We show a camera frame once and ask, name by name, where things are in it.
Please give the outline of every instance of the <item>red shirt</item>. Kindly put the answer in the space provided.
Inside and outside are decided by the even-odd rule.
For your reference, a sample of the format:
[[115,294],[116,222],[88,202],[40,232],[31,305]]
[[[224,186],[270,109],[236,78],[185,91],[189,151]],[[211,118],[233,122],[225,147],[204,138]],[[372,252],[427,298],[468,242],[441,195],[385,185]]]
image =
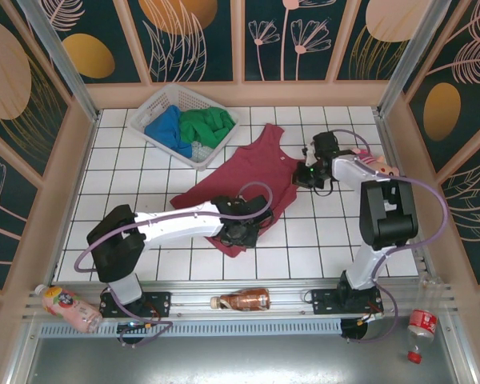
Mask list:
[[[248,182],[264,182],[272,189],[274,195],[270,204],[274,221],[260,233],[269,230],[288,205],[297,198],[297,186],[292,184],[291,176],[297,168],[298,160],[290,158],[279,146],[283,132],[280,126],[266,124],[258,140],[248,146],[239,147],[230,160],[199,184],[173,198],[170,203],[179,210],[207,202],[217,196],[234,198]],[[260,194],[268,200],[268,193],[262,186],[250,186],[242,192],[245,200]],[[231,258],[246,250],[245,247],[228,247],[212,238],[207,239]]]

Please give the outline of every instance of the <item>plastic bottle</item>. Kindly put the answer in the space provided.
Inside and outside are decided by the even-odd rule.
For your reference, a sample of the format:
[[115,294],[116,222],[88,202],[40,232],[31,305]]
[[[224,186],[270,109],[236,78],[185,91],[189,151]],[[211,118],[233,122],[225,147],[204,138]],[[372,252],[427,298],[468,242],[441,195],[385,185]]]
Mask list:
[[269,291],[265,288],[239,290],[232,294],[211,298],[210,305],[214,310],[268,310],[270,296]]
[[444,289],[441,278],[433,278],[428,274],[419,282],[418,297],[407,327],[410,347],[407,359],[410,362],[422,362],[422,350],[434,340],[438,324],[437,312]]
[[46,312],[64,318],[79,332],[95,332],[103,321],[102,314],[93,306],[60,286],[41,284],[36,287],[35,293],[42,297],[42,307]]

